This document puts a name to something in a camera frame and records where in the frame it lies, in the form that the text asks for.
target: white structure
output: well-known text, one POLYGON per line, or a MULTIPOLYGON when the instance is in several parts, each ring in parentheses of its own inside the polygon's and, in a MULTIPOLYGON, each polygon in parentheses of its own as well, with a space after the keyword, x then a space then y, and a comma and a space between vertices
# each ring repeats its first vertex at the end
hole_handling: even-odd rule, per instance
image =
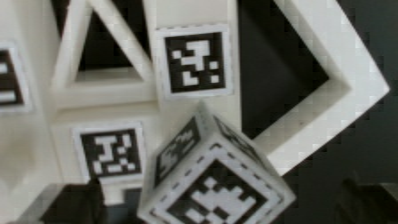
MULTIPOLYGON (((284 174, 355 121, 389 87, 336 0, 275 3, 329 73, 327 83, 256 138, 284 174)), ((229 25, 233 94, 204 101, 240 127, 236 1, 146 0, 144 9, 153 55, 158 29, 215 22, 229 25)), ((0 42, 11 41, 18 48, 34 108, 28 113, 0 115, 0 127, 7 127, 0 129, 2 223, 16 219, 50 183, 83 182, 73 127, 110 120, 142 122, 151 154, 199 101, 163 98, 158 63, 153 67, 112 1, 71 0, 69 15, 60 42, 50 0, 0 1, 0 42), (78 83, 73 77, 92 10, 133 64, 133 78, 78 83)), ((117 73, 121 70, 108 71, 110 76, 117 73)), ((106 201, 117 203, 126 186, 112 186, 105 188, 106 201)))

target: black square pattern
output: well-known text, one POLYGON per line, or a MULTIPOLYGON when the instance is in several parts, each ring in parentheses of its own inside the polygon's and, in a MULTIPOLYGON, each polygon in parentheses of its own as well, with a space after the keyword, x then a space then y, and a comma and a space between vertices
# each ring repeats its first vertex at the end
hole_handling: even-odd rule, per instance
POLYGON ((80 135, 90 178, 142 173, 135 129, 80 135))
POLYGON ((222 32, 165 38, 170 93, 226 88, 222 32))
POLYGON ((245 142, 243 138, 234 133, 233 129, 227 127, 227 125, 222 123, 220 119, 215 117, 215 123, 220 128, 220 133, 227 139, 227 141, 233 143, 234 147, 240 149, 240 151, 245 153, 245 155, 250 157, 254 162, 265 167, 259 155, 256 153, 256 149, 245 142))
POLYGON ((197 121, 194 117, 156 157, 154 187, 163 181, 172 169, 178 166, 178 162, 185 158, 199 141, 201 141, 201 134, 199 134, 197 121))
POLYGON ((23 95, 9 50, 0 50, 0 107, 23 105, 23 95))
POLYGON ((245 223, 268 199, 218 160, 167 212, 185 224, 245 223))

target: cube with markers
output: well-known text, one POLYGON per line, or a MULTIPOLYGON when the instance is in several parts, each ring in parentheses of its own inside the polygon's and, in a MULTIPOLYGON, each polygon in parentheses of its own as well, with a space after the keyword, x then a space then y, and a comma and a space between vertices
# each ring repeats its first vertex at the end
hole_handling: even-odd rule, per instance
POLYGON ((149 159, 147 223, 270 223, 295 196, 250 139, 201 104, 149 159))

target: white border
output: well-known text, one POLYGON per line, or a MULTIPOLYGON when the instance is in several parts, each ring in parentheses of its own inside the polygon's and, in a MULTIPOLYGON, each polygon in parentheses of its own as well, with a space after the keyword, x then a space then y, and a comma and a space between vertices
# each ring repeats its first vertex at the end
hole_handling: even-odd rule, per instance
POLYGON ((218 96, 233 94, 233 68, 231 68, 231 34, 229 34, 229 25, 224 23, 206 24, 197 26, 176 26, 170 28, 160 28, 154 31, 156 39, 156 60, 160 64, 160 79, 162 79, 162 88, 165 99, 185 99, 204 96, 218 96), (178 37, 195 34, 206 34, 220 32, 222 33, 222 56, 224 56, 224 78, 226 78, 226 87, 222 89, 210 89, 190 91, 183 93, 170 92, 170 81, 169 81, 169 63, 167 63, 167 46, 165 38, 178 37))
POLYGON ((140 174, 122 175, 117 177, 103 177, 98 178, 101 184, 112 184, 124 181, 142 180, 144 172, 146 172, 146 147, 144 147, 144 132, 142 132, 142 124, 140 122, 124 122, 124 123, 101 123, 101 124, 87 124, 80 125, 73 128, 73 142, 74 142, 74 150, 78 155, 78 163, 80 163, 80 171, 83 181, 89 182, 90 175, 87 170, 87 163, 85 163, 85 153, 83 153, 83 146, 82 146, 82 134, 101 133, 108 131, 117 131, 121 129, 133 129, 137 135, 137 144, 138 144, 138 157, 140 157, 140 174))
POLYGON ((389 92, 377 64, 336 0, 275 0, 329 74, 329 81, 254 142, 282 175, 389 92))
POLYGON ((23 98, 23 105, 7 106, 7 108, 0 107, 0 114, 3 113, 27 113, 32 111, 32 101, 30 101, 30 94, 28 94, 28 82, 27 82, 27 74, 25 74, 25 67, 23 67, 23 60, 19 57, 18 47, 12 41, 0 41, 0 50, 9 51, 14 72, 16 72, 16 81, 19 85, 21 91, 21 98, 23 98))

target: dark gap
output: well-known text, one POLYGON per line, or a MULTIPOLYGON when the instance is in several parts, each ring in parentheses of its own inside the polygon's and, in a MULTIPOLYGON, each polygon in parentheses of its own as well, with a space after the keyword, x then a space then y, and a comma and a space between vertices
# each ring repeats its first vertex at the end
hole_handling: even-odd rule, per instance
POLYGON ((258 136, 329 80, 272 0, 240 1, 242 123, 258 136))

